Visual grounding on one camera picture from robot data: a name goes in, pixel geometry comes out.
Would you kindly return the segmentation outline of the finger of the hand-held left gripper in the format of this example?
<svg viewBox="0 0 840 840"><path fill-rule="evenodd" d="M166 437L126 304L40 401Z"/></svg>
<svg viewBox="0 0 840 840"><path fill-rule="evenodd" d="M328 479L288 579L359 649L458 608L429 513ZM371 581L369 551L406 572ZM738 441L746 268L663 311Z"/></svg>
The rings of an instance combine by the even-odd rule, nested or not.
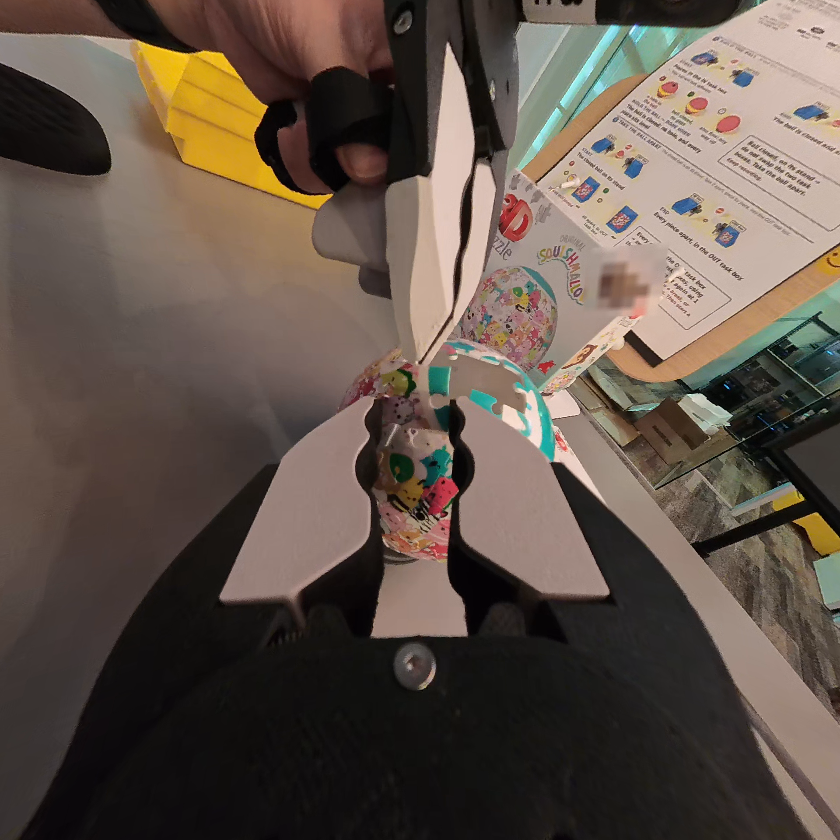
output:
<svg viewBox="0 0 840 840"><path fill-rule="evenodd" d="M477 289L501 206L508 151L466 160L444 153L427 178L425 361L453 331Z"/></svg>
<svg viewBox="0 0 840 840"><path fill-rule="evenodd" d="M425 362L455 309L461 212L475 164L467 85L451 45L442 65L431 170L387 187L385 255L405 357Z"/></svg>

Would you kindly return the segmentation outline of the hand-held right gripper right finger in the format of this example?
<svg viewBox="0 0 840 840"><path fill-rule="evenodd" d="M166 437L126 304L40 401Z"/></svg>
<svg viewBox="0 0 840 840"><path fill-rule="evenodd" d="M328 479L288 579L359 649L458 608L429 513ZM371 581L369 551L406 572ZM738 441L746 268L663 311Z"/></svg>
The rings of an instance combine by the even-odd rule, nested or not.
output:
<svg viewBox="0 0 840 840"><path fill-rule="evenodd" d="M518 430L471 401L450 403L458 487L448 578L467 623L509 603L603 602L610 589L554 472Z"/></svg>

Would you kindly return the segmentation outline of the colourful puzzle ball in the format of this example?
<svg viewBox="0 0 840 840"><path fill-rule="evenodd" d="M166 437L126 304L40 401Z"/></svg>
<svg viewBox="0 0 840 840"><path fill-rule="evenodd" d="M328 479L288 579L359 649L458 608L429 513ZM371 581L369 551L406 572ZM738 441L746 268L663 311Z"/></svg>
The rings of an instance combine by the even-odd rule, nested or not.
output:
<svg viewBox="0 0 840 840"><path fill-rule="evenodd" d="M367 365L340 410L363 397L381 403L374 498L387 552L405 560L445 562L458 494L450 404L460 397L499 418L548 460L560 451L550 411L525 370L484 344L452 339L430 363L409 361L396 348Z"/></svg>

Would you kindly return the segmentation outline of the person's left forearm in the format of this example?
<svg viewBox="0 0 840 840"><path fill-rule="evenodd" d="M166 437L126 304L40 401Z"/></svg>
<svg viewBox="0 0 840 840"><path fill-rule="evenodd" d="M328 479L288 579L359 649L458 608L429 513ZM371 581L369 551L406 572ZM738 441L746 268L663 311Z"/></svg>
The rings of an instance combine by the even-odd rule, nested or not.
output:
<svg viewBox="0 0 840 840"><path fill-rule="evenodd" d="M128 38L94 1L1 1L1 32Z"/></svg>

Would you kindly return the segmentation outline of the person's left hand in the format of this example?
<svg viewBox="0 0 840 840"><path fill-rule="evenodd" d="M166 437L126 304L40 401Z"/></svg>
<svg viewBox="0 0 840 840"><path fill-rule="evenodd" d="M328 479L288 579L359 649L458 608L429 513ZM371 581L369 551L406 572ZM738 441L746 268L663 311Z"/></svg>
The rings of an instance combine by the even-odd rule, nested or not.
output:
<svg viewBox="0 0 840 840"><path fill-rule="evenodd" d="M223 54L265 104L293 102L296 121L278 129L276 157L309 194L328 187L309 162L303 111L318 74L336 67L392 82L393 59L380 1L159 1L163 26L186 45Z"/></svg>

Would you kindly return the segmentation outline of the brown cardboard box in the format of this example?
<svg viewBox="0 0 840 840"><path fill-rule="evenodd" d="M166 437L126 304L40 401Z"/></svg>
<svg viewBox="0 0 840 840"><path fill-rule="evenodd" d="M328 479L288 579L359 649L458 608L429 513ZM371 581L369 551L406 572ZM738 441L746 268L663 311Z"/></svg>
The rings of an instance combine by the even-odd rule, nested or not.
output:
<svg viewBox="0 0 840 840"><path fill-rule="evenodd" d="M682 463L712 437L671 397L633 425L668 466Z"/></svg>

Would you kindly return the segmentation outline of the yellow plastic bin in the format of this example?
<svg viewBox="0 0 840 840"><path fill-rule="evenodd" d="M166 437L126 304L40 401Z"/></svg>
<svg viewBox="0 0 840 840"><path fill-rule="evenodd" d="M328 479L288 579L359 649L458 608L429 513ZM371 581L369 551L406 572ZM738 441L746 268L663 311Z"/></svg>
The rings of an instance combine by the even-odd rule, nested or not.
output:
<svg viewBox="0 0 840 840"><path fill-rule="evenodd" d="M170 51L133 41L143 88L186 165L313 209L326 196L280 184L262 161L255 131L266 111L221 54Z"/></svg>

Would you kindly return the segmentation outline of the white box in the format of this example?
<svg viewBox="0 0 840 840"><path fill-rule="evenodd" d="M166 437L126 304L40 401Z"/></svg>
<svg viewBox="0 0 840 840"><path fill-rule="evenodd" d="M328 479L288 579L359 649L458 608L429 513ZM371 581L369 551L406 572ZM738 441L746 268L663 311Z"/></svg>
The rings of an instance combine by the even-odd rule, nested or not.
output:
<svg viewBox="0 0 840 840"><path fill-rule="evenodd" d="M722 428L727 427L732 420L730 412L711 402L701 393L684 395L677 403L698 428L706 435L712 436Z"/></svg>

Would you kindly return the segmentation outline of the black clip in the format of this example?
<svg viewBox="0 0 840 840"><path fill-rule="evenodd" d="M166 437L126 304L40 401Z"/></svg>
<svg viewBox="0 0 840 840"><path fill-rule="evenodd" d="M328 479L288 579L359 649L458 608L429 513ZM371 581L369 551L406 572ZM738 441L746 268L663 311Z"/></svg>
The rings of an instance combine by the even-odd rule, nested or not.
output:
<svg viewBox="0 0 840 840"><path fill-rule="evenodd" d="M625 344L627 347L633 349L639 357L644 360L644 362L652 367L655 368L663 363L663 359L660 358L656 352L651 350L647 344L642 341L635 333L635 331L631 330L625 334Z"/></svg>

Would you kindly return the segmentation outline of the printed instruction sheet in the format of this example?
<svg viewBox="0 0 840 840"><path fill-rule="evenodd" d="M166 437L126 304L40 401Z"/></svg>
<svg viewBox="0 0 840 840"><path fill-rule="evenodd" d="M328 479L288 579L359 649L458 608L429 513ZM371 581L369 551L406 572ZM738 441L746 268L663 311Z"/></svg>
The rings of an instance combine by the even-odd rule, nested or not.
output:
<svg viewBox="0 0 840 840"><path fill-rule="evenodd" d="M838 245L838 2L764 2L682 50L547 173L605 247L660 245L665 361Z"/></svg>

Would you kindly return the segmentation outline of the black wristband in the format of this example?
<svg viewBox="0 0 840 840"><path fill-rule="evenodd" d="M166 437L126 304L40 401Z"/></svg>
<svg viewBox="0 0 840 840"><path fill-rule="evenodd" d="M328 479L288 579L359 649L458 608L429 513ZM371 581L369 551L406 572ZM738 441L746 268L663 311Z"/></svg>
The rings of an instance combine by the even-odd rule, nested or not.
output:
<svg viewBox="0 0 840 840"><path fill-rule="evenodd" d="M121 32L147 46L179 54L198 52L175 37L148 1L94 1Z"/></svg>

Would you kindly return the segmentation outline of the yellow floor object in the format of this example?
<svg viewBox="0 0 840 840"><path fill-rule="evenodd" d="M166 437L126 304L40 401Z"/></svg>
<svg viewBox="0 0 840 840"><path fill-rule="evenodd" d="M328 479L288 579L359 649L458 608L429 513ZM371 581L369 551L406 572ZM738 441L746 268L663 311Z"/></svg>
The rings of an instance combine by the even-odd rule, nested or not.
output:
<svg viewBox="0 0 840 840"><path fill-rule="evenodd" d="M772 502L774 511L781 511L803 502L803 495L797 491ZM793 524L803 531L814 551L821 557L828 557L839 552L839 537L818 513L793 520Z"/></svg>

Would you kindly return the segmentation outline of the wooden board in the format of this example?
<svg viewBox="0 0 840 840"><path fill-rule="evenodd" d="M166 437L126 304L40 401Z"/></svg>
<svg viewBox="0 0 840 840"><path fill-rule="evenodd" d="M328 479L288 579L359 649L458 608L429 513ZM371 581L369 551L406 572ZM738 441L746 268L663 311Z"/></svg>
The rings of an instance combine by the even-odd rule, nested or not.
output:
<svg viewBox="0 0 840 840"><path fill-rule="evenodd" d="M531 181L540 182L609 111L647 78L645 74L640 74L611 85L521 168L524 174ZM607 356L622 373L641 382L683 380L687 375L697 373L700 368L733 351L740 343L750 340L772 323L788 316L794 309L838 281L817 269L816 263L824 255L657 367L648 366L626 345L621 348L614 346Z"/></svg>

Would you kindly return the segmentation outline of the black metal shelf rack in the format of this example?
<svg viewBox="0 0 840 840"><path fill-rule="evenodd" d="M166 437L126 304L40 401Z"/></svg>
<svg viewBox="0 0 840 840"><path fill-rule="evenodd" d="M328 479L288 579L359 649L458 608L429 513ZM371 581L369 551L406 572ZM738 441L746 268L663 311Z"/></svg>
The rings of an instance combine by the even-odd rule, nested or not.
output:
<svg viewBox="0 0 840 840"><path fill-rule="evenodd" d="M788 431L838 401L838 328L822 311L800 319L700 393L730 413L728 431L738 440Z"/></svg>

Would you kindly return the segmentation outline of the pale teal board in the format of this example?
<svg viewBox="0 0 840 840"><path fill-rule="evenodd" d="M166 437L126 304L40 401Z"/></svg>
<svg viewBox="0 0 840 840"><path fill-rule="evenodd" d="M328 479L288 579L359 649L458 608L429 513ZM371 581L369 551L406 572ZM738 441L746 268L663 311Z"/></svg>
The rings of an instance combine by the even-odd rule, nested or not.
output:
<svg viewBox="0 0 840 840"><path fill-rule="evenodd" d="M813 562L823 602L831 613L839 611L839 552Z"/></svg>

